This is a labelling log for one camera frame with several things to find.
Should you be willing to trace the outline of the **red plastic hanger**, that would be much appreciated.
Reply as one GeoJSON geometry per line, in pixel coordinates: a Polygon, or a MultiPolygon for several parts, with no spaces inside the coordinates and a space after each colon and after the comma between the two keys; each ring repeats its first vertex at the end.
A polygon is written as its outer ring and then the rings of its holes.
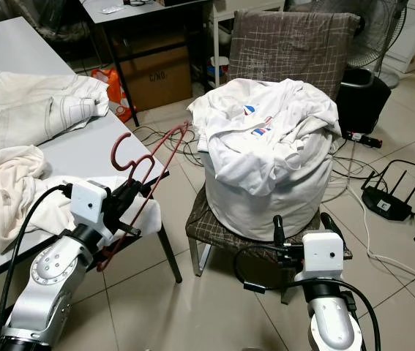
{"type": "MultiPolygon", "coordinates": [[[[126,173],[127,178],[134,178],[143,184],[149,185],[148,201],[154,200],[154,193],[160,186],[160,182],[169,175],[169,167],[179,151],[181,142],[190,133],[191,123],[184,121],[178,126],[165,132],[162,137],[154,144],[154,149],[149,150],[141,143],[140,138],[134,132],[124,133],[117,137],[111,147],[110,161],[114,170],[126,173]]],[[[101,241],[101,251],[97,254],[96,270],[104,271],[110,266],[111,261],[117,253],[128,244],[138,240],[141,236],[127,235],[123,238],[113,238],[111,234],[111,192],[110,197],[104,200],[104,224],[110,233],[109,238],[101,241]]],[[[162,247],[167,257],[173,257],[171,245],[167,237],[164,236],[163,228],[158,230],[156,235],[160,235],[162,247]]]]}

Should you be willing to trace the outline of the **black wifi router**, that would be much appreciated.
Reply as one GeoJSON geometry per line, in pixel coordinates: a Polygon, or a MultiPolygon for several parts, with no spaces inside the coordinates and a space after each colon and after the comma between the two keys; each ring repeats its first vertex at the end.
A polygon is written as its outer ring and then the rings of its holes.
{"type": "Polygon", "coordinates": [[[405,200],[399,200],[399,198],[394,195],[398,184],[401,183],[402,178],[404,178],[407,173],[407,170],[403,171],[395,186],[392,187],[392,190],[384,191],[378,188],[378,184],[384,180],[389,167],[391,167],[395,162],[402,162],[415,166],[414,162],[401,159],[394,159],[388,162],[380,173],[371,173],[365,178],[365,181],[361,186],[361,200],[365,207],[369,208],[369,210],[373,211],[373,213],[382,216],[384,219],[390,221],[403,221],[409,217],[415,217],[415,213],[412,211],[411,205],[408,204],[408,201],[411,200],[412,195],[415,193],[415,185],[412,187],[411,193],[409,193],[405,200]]]}

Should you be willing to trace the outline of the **orange plastic bag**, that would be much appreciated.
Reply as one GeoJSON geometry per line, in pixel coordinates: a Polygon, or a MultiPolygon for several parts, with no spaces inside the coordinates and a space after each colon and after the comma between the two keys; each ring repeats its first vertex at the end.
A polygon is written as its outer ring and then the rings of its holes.
{"type": "Polygon", "coordinates": [[[126,123],[132,117],[130,104],[127,100],[126,91],[122,87],[120,74],[114,68],[100,69],[94,68],[91,77],[104,81],[108,84],[107,96],[109,97],[109,108],[116,116],[126,123]]]}

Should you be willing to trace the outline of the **small brown cardboard box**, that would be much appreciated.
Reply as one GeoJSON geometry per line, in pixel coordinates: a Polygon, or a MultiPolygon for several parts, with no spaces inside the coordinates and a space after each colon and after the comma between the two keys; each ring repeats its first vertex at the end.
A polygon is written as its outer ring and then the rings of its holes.
{"type": "Polygon", "coordinates": [[[190,61],[184,47],[123,61],[121,69],[139,111],[192,97],[190,61]]]}

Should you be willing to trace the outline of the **cream trousers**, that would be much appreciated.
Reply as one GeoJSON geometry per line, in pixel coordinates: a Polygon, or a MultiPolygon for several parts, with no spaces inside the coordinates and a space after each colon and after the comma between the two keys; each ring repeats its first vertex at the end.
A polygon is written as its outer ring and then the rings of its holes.
{"type": "Polygon", "coordinates": [[[106,115],[108,88],[83,75],[0,72],[0,150],[40,145],[106,115]]]}

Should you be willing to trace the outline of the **brown plaid cushion chair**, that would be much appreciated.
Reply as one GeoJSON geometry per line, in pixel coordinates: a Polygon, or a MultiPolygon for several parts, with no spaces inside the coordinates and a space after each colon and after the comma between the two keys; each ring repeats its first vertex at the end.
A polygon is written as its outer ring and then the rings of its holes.
{"type": "MultiPolygon", "coordinates": [[[[230,80],[300,80],[324,91],[334,101],[337,99],[358,16],[345,11],[240,10],[234,20],[230,80]]],[[[197,152],[205,175],[207,153],[198,149],[197,152]]],[[[320,223],[319,211],[320,208],[303,230],[287,238],[314,230],[320,223]]],[[[203,274],[211,249],[233,252],[248,244],[270,243],[238,236],[221,224],[208,205],[204,185],[188,217],[186,234],[197,276],[203,274]]]]}

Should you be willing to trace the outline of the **grey folding table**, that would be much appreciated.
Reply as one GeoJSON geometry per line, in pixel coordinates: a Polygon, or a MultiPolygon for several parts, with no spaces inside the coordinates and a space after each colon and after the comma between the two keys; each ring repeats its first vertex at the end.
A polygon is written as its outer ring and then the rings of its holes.
{"type": "MultiPolygon", "coordinates": [[[[31,75],[73,73],[56,51],[22,17],[0,21],[0,72],[31,75]]],[[[39,148],[52,166],[52,176],[116,176],[117,171],[111,167],[111,146],[117,137],[127,132],[129,130],[123,121],[108,111],[105,117],[94,118],[86,127],[55,137],[41,144],[39,148]]],[[[164,227],[163,233],[169,240],[164,227]]],[[[44,231],[25,234],[16,262],[30,262],[31,257],[57,240],[54,235],[44,231]]],[[[0,276],[7,272],[10,257],[10,253],[0,254],[0,276]]],[[[167,258],[174,264],[171,267],[175,280],[181,283],[174,252],[172,258],[167,258]]]]}

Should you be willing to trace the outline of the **grey black desk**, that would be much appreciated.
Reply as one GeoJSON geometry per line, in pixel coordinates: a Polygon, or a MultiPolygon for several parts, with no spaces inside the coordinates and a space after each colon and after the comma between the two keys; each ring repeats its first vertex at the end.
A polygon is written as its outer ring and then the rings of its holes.
{"type": "Polygon", "coordinates": [[[113,11],[109,14],[105,14],[103,10],[109,9],[109,7],[123,6],[124,0],[80,0],[80,3],[92,20],[93,26],[99,28],[103,34],[111,63],[119,74],[120,83],[126,93],[127,102],[130,104],[130,117],[135,126],[139,127],[140,121],[122,70],[123,61],[131,61],[151,54],[177,49],[181,45],[179,43],[170,44],[141,51],[127,49],[126,53],[121,56],[111,40],[112,33],[130,28],[140,29],[144,24],[156,23],[156,21],[181,24],[184,27],[184,43],[187,45],[188,56],[194,66],[195,78],[204,89],[211,89],[207,80],[207,63],[212,57],[212,53],[205,50],[203,41],[207,38],[205,20],[212,0],[170,0],[168,6],[164,6],[157,0],[146,0],[146,3],[140,6],[130,6],[125,10],[113,11]]]}

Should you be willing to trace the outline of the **black standing fan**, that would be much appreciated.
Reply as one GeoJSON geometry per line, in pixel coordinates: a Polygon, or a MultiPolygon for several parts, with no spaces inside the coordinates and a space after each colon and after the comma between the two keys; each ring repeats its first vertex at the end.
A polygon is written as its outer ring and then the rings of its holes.
{"type": "Polygon", "coordinates": [[[405,24],[407,6],[408,0],[343,0],[344,11],[359,17],[348,51],[350,68],[381,73],[386,53],[405,24]]]}

